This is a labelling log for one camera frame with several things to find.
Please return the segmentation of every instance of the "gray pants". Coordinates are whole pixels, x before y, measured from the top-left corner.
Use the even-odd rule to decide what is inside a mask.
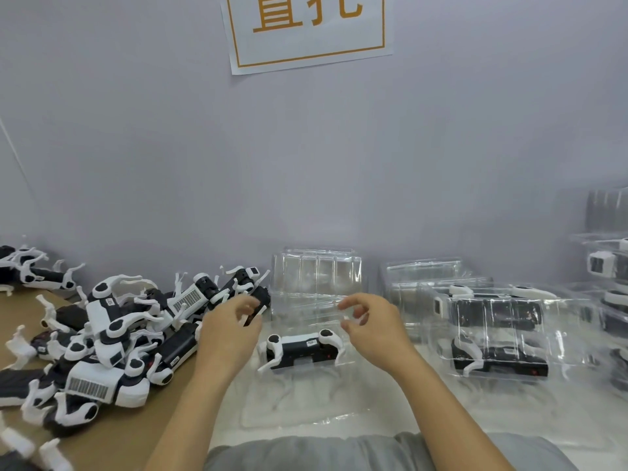
[[[544,438],[489,434],[517,471],[578,471]],[[435,471],[423,437],[411,433],[359,438],[303,438],[221,446],[209,452],[205,471]]]

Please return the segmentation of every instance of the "forearm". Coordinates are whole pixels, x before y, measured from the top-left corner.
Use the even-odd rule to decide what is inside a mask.
[[[392,376],[412,407],[438,471],[513,469],[418,353],[404,357]]]
[[[195,373],[154,449],[145,471],[200,471],[216,416],[231,383],[220,367]]]

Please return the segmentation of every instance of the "orange chinese character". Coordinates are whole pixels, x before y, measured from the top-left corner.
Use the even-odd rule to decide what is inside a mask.
[[[302,26],[303,22],[295,23],[292,20],[291,0],[257,0],[259,2],[259,16],[262,18],[262,27],[254,28],[253,32],[268,31],[270,29],[290,28]]]
[[[340,16],[343,18],[355,18],[362,14],[362,5],[357,4],[356,11],[347,12],[345,10],[345,0],[339,0],[340,3]],[[316,19],[312,20],[312,24],[314,26],[321,24],[323,22],[323,7],[322,0],[310,0],[308,1],[308,6],[311,8],[312,5],[316,4]]]

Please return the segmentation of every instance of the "brown cardboard surface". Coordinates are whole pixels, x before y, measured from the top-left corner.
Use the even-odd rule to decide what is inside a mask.
[[[47,291],[16,291],[10,297],[0,292],[0,323],[3,325],[0,341],[9,340],[20,324],[26,326],[24,336],[27,340],[43,332],[40,320],[44,310],[35,300],[35,296],[42,293],[57,307],[67,304],[67,301]],[[62,439],[60,449],[72,462],[75,471],[142,469],[192,376],[194,360],[192,357],[179,367],[167,386],[152,386],[148,401],[142,408],[104,405],[90,427],[75,436]],[[11,352],[0,347],[0,368],[13,362]],[[27,368],[44,367],[48,363],[36,358]],[[3,413],[7,426],[17,429],[37,446],[52,438],[43,428],[24,423],[19,407],[4,408]]]

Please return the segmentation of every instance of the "white paper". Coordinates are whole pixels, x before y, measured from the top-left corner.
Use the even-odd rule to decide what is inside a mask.
[[[231,73],[263,73],[392,54],[392,3],[220,0]]]

